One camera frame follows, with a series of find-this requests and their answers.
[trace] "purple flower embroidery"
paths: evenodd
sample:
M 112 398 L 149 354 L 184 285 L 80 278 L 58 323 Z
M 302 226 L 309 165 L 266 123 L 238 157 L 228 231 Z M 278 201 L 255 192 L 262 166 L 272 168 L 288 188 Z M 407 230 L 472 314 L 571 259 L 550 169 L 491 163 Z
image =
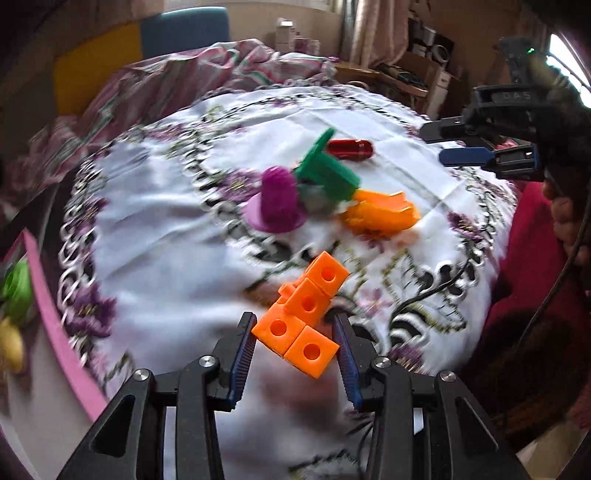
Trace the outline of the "purple flower embroidery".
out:
M 228 133 L 235 134 L 235 135 L 242 135 L 243 133 L 246 133 L 247 130 L 248 130 L 248 127 L 245 127 L 242 124 L 237 124 L 235 127 L 232 127 L 230 130 L 228 130 Z
M 377 248 L 381 254 L 383 254 L 385 251 L 384 242 L 388 241 L 386 237 L 373 236 L 369 234 L 362 235 L 361 240 L 367 242 L 369 249 Z
M 180 134 L 184 132 L 181 125 L 167 125 L 163 128 L 154 128 L 146 132 L 148 138 L 160 141 L 176 140 Z
M 499 187 L 498 185 L 495 185 L 491 181 L 483 179 L 482 186 L 486 188 L 489 192 L 491 192 L 493 195 L 500 197 L 502 199 L 506 199 L 508 196 L 507 192 L 503 188 Z
M 83 213 L 72 224 L 79 235 L 84 235 L 96 222 L 96 215 L 109 203 L 107 199 L 100 198 L 82 205 Z
M 284 106 L 293 105 L 295 102 L 289 98 L 276 97 L 271 101 L 271 105 L 276 108 L 282 108 Z
M 82 287 L 76 293 L 72 317 L 68 320 L 69 333 L 86 333 L 105 338 L 111 334 L 111 323 L 115 317 L 115 299 L 102 299 L 99 286 Z
M 464 214 L 449 212 L 447 214 L 447 221 L 452 229 L 459 233 L 462 237 L 472 240 L 479 244 L 484 241 L 482 230 L 480 230 L 474 223 Z
M 363 288 L 359 294 L 362 299 L 358 301 L 358 305 L 365 310 L 365 314 L 369 318 L 373 318 L 382 309 L 392 306 L 391 301 L 382 299 L 382 291 L 379 288 L 371 291 Z
M 218 193 L 224 200 L 242 203 L 259 193 L 261 174 L 252 170 L 234 170 L 220 182 Z
M 408 345 L 395 345 L 389 352 L 388 358 L 411 372 L 421 373 L 423 370 L 423 353 Z
M 417 140 L 421 140 L 421 136 L 418 134 L 417 127 L 414 127 L 412 125 L 403 125 L 402 127 L 406 130 L 406 133 L 410 138 L 416 138 Z

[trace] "orange interlocking cubes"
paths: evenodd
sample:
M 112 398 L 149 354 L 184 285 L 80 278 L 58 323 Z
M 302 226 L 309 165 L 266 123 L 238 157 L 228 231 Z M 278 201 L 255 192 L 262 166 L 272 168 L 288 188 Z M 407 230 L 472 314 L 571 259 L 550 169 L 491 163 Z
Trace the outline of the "orange interlocking cubes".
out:
M 345 267 L 322 252 L 297 281 L 280 287 L 280 298 L 252 333 L 296 368 L 318 378 L 339 346 L 314 327 L 348 276 Z

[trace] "black cable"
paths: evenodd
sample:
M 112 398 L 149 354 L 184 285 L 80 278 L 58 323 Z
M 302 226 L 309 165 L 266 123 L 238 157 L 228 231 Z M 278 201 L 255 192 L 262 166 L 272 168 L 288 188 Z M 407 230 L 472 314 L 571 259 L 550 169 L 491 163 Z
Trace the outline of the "black cable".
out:
M 365 474 L 363 469 L 361 468 L 361 451 L 363 450 L 363 444 L 367 439 L 368 435 L 374 429 L 374 424 L 372 423 L 369 428 L 363 433 L 361 440 L 359 441 L 359 447 L 357 448 L 357 475 L 359 480 L 365 480 Z
M 508 366 L 508 364 L 515 365 L 515 363 L 519 360 L 519 354 L 521 353 L 521 348 L 523 347 L 524 342 L 527 340 L 527 337 L 529 337 L 529 335 L 531 334 L 531 331 L 532 331 L 533 327 L 535 326 L 535 324 L 539 321 L 539 319 L 542 317 L 542 315 L 546 311 L 546 308 L 548 308 L 548 305 L 550 304 L 550 302 L 554 299 L 554 297 L 556 296 L 556 294 L 560 290 L 560 287 L 562 286 L 562 283 L 564 282 L 564 279 L 566 278 L 566 274 L 568 273 L 570 267 L 572 267 L 572 265 L 577 257 L 577 254 L 579 253 L 579 249 L 581 247 L 581 244 L 583 243 L 583 238 L 585 236 L 585 232 L 587 230 L 587 224 L 589 223 L 590 217 L 591 217 L 591 179 L 589 179 L 589 182 L 587 184 L 587 202 L 585 204 L 585 210 L 583 212 L 583 219 L 581 220 L 581 227 L 579 228 L 579 232 L 577 233 L 577 238 L 574 241 L 573 249 L 570 251 L 569 257 L 566 259 L 566 262 L 564 263 L 562 270 L 558 274 L 558 277 L 556 278 L 554 285 L 552 285 L 552 288 L 550 289 L 548 294 L 545 296 L 544 300 L 542 301 L 540 306 L 537 308 L 535 313 L 532 315 L 530 321 L 525 326 L 523 333 L 521 333 L 521 336 L 519 337 L 519 341 L 515 345 L 514 354 L 513 354 L 512 359 L 510 361 L 506 361 L 505 365 L 503 365 L 503 367 L 501 368 L 501 373 Z M 497 397 L 498 397 L 499 377 L 502 377 L 502 375 L 498 375 L 496 378 Z M 502 416 L 501 428 L 502 428 L 503 432 L 506 431 L 508 420 L 509 420 L 509 412 L 506 411 L 506 412 L 504 412 L 504 414 Z
M 560 287 L 562 286 L 562 283 L 564 281 L 564 278 L 566 277 L 568 270 L 573 265 L 574 260 L 577 257 L 577 254 L 579 253 L 579 248 L 581 247 L 581 244 L 583 243 L 583 238 L 585 236 L 585 231 L 587 229 L 587 224 L 589 223 L 590 216 L 591 216 L 591 179 L 589 180 L 589 182 L 587 184 L 587 203 L 585 204 L 585 210 L 583 212 L 583 219 L 581 221 L 581 227 L 579 228 L 579 233 L 577 234 L 577 239 L 574 241 L 573 249 L 570 251 L 570 255 L 566 259 L 566 262 L 564 263 L 564 267 L 560 271 L 560 274 L 558 274 L 558 277 L 556 278 L 554 285 L 552 285 L 552 288 L 550 289 L 550 291 L 548 292 L 548 294 L 546 295 L 546 297 L 544 298 L 544 300 L 542 301 L 542 303 L 540 304 L 538 309 L 535 311 L 533 317 L 528 322 L 527 326 L 525 327 L 525 330 L 521 334 L 521 337 L 519 338 L 519 341 L 517 342 L 517 346 L 515 347 L 515 357 L 516 358 L 517 358 L 517 353 L 519 352 L 519 349 L 522 347 L 523 342 L 525 342 L 526 338 L 530 334 L 531 329 L 534 327 L 534 325 L 538 321 L 538 319 L 544 314 L 546 308 L 548 307 L 548 305 L 550 304 L 552 299 L 556 296 L 556 294 L 560 290 Z

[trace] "floor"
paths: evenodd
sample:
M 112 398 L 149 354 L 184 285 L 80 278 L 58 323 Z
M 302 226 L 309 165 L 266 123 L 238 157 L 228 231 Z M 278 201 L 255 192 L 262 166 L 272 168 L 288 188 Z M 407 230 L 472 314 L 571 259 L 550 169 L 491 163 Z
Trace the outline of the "floor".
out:
M 517 456 L 535 480 L 554 480 L 583 440 L 586 432 L 565 421 L 532 442 Z

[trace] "red cylinder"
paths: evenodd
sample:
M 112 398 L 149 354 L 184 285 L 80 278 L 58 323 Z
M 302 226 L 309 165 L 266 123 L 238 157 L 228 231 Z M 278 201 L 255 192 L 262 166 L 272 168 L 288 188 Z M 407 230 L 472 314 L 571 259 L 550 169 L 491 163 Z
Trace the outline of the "red cylinder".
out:
M 331 140 L 326 151 L 339 160 L 362 161 L 374 154 L 374 147 L 369 140 Z

